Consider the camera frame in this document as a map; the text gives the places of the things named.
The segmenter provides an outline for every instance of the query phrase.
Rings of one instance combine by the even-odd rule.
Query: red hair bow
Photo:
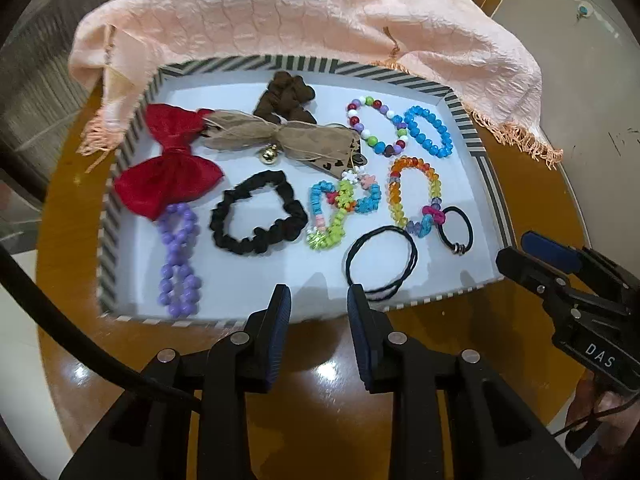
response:
[[[191,155],[190,144],[204,129],[203,116],[176,106],[151,104],[146,126],[162,146],[162,154],[125,170],[115,182],[122,203],[133,213],[155,220],[167,205],[203,196],[223,177],[206,158]]]

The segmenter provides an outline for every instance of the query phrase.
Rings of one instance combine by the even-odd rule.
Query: silver screw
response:
[[[403,345],[406,343],[406,334],[404,332],[390,332],[386,338],[394,345]]]
[[[230,339],[234,345],[243,345],[249,341],[249,335],[247,332],[233,332]]]
[[[480,354],[475,350],[464,350],[462,352],[462,358],[470,364],[476,364],[480,360]]]
[[[175,359],[175,350],[172,348],[165,348],[164,350],[159,351],[156,357],[161,363],[168,363]]]

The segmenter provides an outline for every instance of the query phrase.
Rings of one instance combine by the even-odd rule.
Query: wooden table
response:
[[[99,104],[94,92],[71,128],[44,208],[36,282],[107,352],[142,367],[162,348],[209,348],[228,332],[171,328],[98,317],[95,267],[98,216],[111,157],[85,174],[94,158],[76,155],[79,132]],[[534,229],[582,246],[578,215],[558,171],[478,127],[516,236]],[[389,314],[396,330],[429,348],[478,350],[543,422],[568,399],[583,368],[550,342],[552,323],[540,300],[508,280],[470,294]],[[88,371],[40,332],[47,381],[62,428],[77,449],[121,390]],[[360,381],[345,317],[289,327],[280,377],[268,396],[248,395],[249,441],[259,479],[383,480],[387,478],[391,396],[369,395]],[[194,447],[189,478],[194,476]]]

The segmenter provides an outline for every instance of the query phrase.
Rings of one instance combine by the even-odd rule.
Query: white tray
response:
[[[166,249],[155,226],[123,208],[111,189],[113,179],[125,168],[160,153],[160,146],[143,123],[146,103],[251,113],[274,70],[281,68],[302,74],[305,82],[316,90],[316,98],[307,108],[319,124],[345,123],[345,106],[365,94],[379,98],[399,114],[413,104],[429,107],[451,133],[454,151],[446,159],[429,155],[413,139],[407,143],[404,154],[421,157],[436,169],[442,181],[442,205],[456,205],[467,213],[474,228],[473,247],[463,256],[452,254],[436,229],[425,238],[414,238],[418,247],[417,267],[398,294],[376,304],[377,308],[388,310],[440,300],[501,278],[495,255],[500,248],[513,244],[513,229],[478,133],[449,88],[388,69],[338,60],[294,56],[211,59],[162,68],[145,93],[126,141],[116,154],[104,199],[98,248],[98,301],[105,315],[147,323],[169,320],[166,308],[156,302]],[[391,142],[396,138],[393,126],[372,108],[364,108],[360,117],[380,140]],[[426,122],[420,127],[431,139],[439,138]],[[267,168],[283,170],[297,199],[310,211],[310,187],[320,180],[335,180],[283,155],[275,165],[265,166],[257,157],[258,148],[217,152],[206,148],[200,140],[194,142],[193,153],[216,161],[225,178],[191,203],[202,228],[191,257],[191,265],[204,283],[199,311],[187,319],[170,321],[182,326],[192,322],[239,325],[249,314],[267,306],[277,283],[285,283],[291,289],[293,321],[343,314],[347,250],[365,232],[393,223],[386,204],[386,182],[395,157],[376,155],[364,142],[361,149],[369,161],[367,173],[375,174],[383,188],[383,200],[377,212],[348,215],[344,223],[346,236],[339,246],[313,251],[306,244],[305,230],[294,242],[272,246],[266,254],[238,256],[217,248],[208,229],[210,210],[222,199],[225,189]],[[421,218],[420,209],[428,201],[426,183],[418,171],[402,174],[402,205],[407,216],[415,220]],[[356,197],[359,196],[363,196],[362,190],[357,190]],[[329,218],[331,211],[327,204],[323,210]],[[276,218],[285,216],[273,190],[256,192],[252,199],[234,205],[227,222],[228,232],[241,239],[251,236],[256,226],[268,228]],[[466,243],[466,227],[458,216],[447,216],[445,231],[451,240]],[[365,289],[380,286],[402,272],[407,257],[408,244],[404,238],[393,233],[375,237],[354,259],[353,279]]]

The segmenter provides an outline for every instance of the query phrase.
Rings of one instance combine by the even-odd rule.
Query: brown scrunchie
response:
[[[280,117],[287,121],[317,124],[315,117],[302,107],[315,97],[316,92],[305,84],[301,76],[292,77],[289,72],[281,70],[273,75],[267,91],[255,107],[254,115],[273,124],[280,124]]]

